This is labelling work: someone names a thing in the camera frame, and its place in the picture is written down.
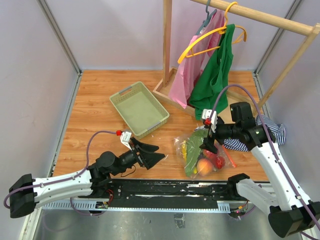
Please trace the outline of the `clear zip top bag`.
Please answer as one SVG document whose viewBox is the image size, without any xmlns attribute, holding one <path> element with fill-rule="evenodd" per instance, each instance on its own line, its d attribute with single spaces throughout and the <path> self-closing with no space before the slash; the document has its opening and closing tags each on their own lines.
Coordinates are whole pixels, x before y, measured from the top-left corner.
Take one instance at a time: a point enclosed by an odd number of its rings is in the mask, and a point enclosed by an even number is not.
<svg viewBox="0 0 320 240">
<path fill-rule="evenodd" d="M 203 126 L 201 127 L 198 127 L 196 128 L 194 131 L 197 131 L 197 130 L 207 130 L 205 129 Z M 185 165 L 186 165 L 186 161 L 184 161 L 183 159 L 183 155 L 182 155 L 182 152 L 181 152 L 181 144 L 183 141 L 185 141 L 193 132 L 191 133 L 187 133 L 187 134 L 184 134 L 182 136 L 178 136 L 176 137 L 174 140 L 173 140 L 173 143 L 174 143 L 174 146 L 175 146 L 175 149 L 176 149 L 176 155 L 183 161 L 183 164 L 184 164 L 184 173 L 185 173 Z M 213 171 L 206 175 L 206 176 L 212 176 L 213 174 L 215 173 L 218 173 L 224 169 L 227 169 L 227 168 L 235 168 L 237 165 L 236 163 L 234 162 L 234 160 L 231 158 L 231 156 L 229 155 L 227 149 L 223 146 L 223 145 L 220 145 L 217 141 L 214 142 L 214 145 L 217 147 L 218 149 L 218 152 L 216 153 L 218 157 L 223 157 L 225 159 L 225 166 L 222 168 L 222 169 L 217 169 L 216 168 L 216 164 L 214 163 L 213 164 Z M 200 155 L 198 156 L 198 159 L 197 159 L 197 163 L 200 159 L 205 159 L 204 158 L 204 155 L 203 155 L 203 149 L 202 151 L 200 152 Z M 188 177 L 188 178 L 192 178 L 192 179 L 195 179 L 195 178 L 202 178 L 202 177 L 206 177 L 206 176 L 201 176 L 198 174 L 197 172 L 197 163 L 196 163 L 196 166 L 193 170 L 193 173 L 194 175 L 191 176 L 191 177 Z"/>
</svg>

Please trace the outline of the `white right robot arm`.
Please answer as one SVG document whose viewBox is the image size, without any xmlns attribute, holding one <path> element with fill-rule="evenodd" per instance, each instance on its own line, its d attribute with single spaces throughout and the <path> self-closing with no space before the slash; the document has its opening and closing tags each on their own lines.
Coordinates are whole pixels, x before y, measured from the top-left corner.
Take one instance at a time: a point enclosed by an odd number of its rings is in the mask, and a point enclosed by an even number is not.
<svg viewBox="0 0 320 240">
<path fill-rule="evenodd" d="M 295 180 L 271 130 L 256 124 L 247 102 L 231 104 L 230 112 L 232 123 L 227 124 L 216 111 L 202 111 L 200 118 L 208 135 L 200 148 L 217 153 L 215 141 L 221 144 L 226 139 L 239 140 L 259 161 L 275 196 L 259 187 L 245 173 L 228 178 L 227 196 L 232 200 L 245 198 L 252 202 L 267 215 L 272 230 L 281 238 L 314 227 L 320 219 L 320 203 L 313 202 Z"/>
</svg>

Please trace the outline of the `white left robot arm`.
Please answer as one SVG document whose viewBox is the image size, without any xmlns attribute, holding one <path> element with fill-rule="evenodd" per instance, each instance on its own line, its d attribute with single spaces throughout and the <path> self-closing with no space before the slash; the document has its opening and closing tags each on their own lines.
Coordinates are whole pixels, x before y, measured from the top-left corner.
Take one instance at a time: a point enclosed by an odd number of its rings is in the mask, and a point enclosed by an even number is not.
<svg viewBox="0 0 320 240">
<path fill-rule="evenodd" d="M 23 175 L 9 188 L 9 194 L 4 200 L 10 217 L 25 217 L 36 208 L 54 201 L 74 197 L 101 198 L 107 194 L 113 176 L 125 173 L 135 164 L 149 170 L 165 158 L 165 154 L 158 152 L 159 147 L 156 145 L 142 143 L 134 137 L 128 144 L 130 149 L 120 156 L 105 151 L 95 163 L 80 171 L 48 178 Z"/>
</svg>

